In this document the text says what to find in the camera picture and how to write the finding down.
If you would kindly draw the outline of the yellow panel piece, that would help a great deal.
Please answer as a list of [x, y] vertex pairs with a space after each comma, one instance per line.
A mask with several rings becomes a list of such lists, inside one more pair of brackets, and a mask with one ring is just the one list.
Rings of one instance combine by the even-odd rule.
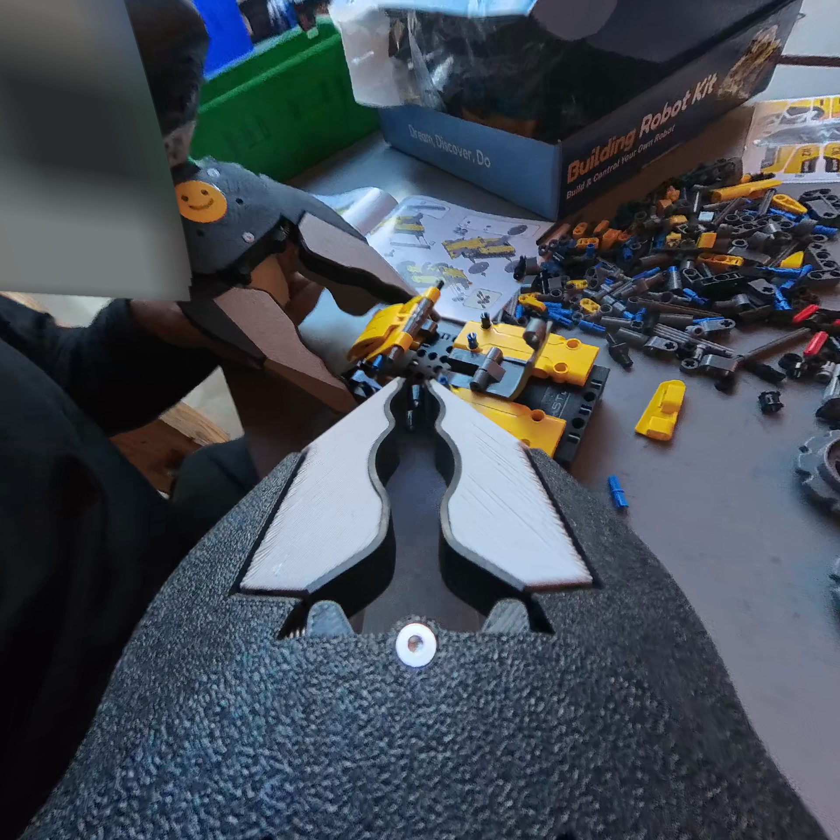
[[686, 396], [681, 380], [660, 383], [635, 426], [635, 433], [659, 442], [672, 439]]

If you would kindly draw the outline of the blue plastic bin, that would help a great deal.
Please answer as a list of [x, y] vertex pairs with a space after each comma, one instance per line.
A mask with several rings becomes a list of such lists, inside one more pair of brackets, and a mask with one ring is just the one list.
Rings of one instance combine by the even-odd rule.
[[255, 53], [254, 22], [266, 11], [260, 1], [194, 1], [209, 37], [204, 76], [209, 79], [220, 70]]

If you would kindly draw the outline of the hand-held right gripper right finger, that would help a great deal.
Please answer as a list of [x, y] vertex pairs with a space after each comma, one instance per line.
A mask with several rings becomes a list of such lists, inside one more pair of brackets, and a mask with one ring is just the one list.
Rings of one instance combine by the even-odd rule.
[[520, 593], [591, 587], [592, 572], [525, 444], [437, 381], [427, 391], [437, 407], [447, 545]]

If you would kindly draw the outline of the plastic bag of parts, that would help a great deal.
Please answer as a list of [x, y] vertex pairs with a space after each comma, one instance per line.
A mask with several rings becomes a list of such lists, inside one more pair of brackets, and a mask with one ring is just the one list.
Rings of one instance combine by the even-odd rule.
[[478, 115], [522, 95], [528, 70], [586, 37], [576, 2], [330, 2], [355, 100]]

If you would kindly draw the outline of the open instruction booklet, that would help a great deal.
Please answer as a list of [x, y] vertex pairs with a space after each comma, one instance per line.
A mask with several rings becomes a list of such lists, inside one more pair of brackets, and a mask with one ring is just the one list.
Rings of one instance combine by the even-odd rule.
[[435, 306], [445, 320], [498, 319], [516, 296], [513, 272], [521, 257], [538, 256], [551, 223], [477, 211], [440, 198], [401, 202], [382, 189], [319, 195], [353, 225], [417, 292], [444, 283]]

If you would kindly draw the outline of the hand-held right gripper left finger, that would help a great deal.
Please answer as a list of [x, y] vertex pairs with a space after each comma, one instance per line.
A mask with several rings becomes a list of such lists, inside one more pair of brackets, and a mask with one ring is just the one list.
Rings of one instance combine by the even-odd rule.
[[311, 596], [372, 556], [391, 509], [376, 456], [396, 421], [394, 379], [308, 445], [240, 582], [246, 593]]

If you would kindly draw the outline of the person's black clothed body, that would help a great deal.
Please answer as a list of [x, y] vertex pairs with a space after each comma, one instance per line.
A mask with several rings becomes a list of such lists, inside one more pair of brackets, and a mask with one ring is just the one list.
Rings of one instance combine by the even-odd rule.
[[65, 772], [156, 592], [257, 481], [240, 438], [188, 456], [164, 499], [111, 438], [218, 362], [158, 343], [116, 361], [113, 350], [84, 364], [78, 384], [92, 389], [72, 395], [2, 350], [2, 838], [25, 830]]

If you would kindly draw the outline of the blue kit box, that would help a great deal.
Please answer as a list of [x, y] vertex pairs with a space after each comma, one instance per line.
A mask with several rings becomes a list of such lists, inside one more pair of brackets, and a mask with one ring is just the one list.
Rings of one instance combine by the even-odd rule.
[[769, 84], [795, 1], [576, 2], [585, 38], [478, 115], [378, 109], [388, 144], [548, 219], [635, 176]]

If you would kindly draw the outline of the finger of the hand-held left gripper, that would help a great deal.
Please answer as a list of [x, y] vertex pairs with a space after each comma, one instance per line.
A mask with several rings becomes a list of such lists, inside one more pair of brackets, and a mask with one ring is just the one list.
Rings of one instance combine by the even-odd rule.
[[179, 308], [211, 339], [236, 349], [250, 363], [334, 412], [346, 414], [356, 407], [348, 386], [310, 351], [297, 326], [268, 292], [233, 287], [216, 297], [181, 301]]
[[338, 308], [360, 317], [379, 305], [403, 305], [418, 296], [364, 237], [311, 213], [289, 224], [298, 270], [329, 292]]

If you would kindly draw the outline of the person's left hand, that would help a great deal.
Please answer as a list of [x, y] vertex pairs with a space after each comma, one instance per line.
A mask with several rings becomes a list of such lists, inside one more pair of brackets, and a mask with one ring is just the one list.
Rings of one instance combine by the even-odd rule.
[[229, 362], [252, 370], [258, 365], [242, 350], [199, 329], [174, 302], [130, 300], [129, 309], [137, 324], [154, 338], [181, 350], [202, 351], [218, 362]]

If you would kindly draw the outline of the yellow grey toy vehicle model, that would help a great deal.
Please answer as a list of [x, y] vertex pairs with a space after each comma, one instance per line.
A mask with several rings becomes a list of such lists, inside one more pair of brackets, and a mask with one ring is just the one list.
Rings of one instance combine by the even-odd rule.
[[457, 325], [438, 316], [443, 282], [378, 311], [349, 351], [344, 380], [359, 402], [394, 379], [438, 382], [526, 446], [562, 467], [578, 455], [608, 370], [597, 347], [554, 331], [553, 319], [523, 325]]

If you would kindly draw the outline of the cluster of grey toy wheels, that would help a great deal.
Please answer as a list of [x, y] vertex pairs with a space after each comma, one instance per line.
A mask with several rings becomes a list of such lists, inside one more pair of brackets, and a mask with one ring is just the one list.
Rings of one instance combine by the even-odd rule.
[[794, 473], [803, 497], [839, 523], [839, 431], [814, 435], [801, 444]]

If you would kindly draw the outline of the yellow printed leaflet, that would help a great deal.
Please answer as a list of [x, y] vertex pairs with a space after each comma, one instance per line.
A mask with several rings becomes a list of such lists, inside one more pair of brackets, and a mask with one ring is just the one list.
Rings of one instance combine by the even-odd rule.
[[742, 169], [787, 182], [838, 182], [839, 97], [759, 102], [752, 110]]

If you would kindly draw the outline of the pile of small building parts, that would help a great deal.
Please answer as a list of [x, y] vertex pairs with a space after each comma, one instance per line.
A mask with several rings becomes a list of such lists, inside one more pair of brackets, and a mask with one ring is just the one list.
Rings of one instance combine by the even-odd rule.
[[501, 320], [602, 334], [629, 369], [630, 348], [672, 356], [724, 393], [741, 371], [771, 385], [825, 386], [815, 411], [838, 427], [838, 187], [798, 196], [740, 159], [700, 164], [598, 224], [545, 234], [513, 269]]

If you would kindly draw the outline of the green plastic bin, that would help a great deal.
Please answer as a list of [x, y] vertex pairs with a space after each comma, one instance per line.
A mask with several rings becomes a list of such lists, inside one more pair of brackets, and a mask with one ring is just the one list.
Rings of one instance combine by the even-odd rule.
[[354, 99], [339, 30], [319, 16], [205, 80], [191, 156], [286, 182], [379, 127]]

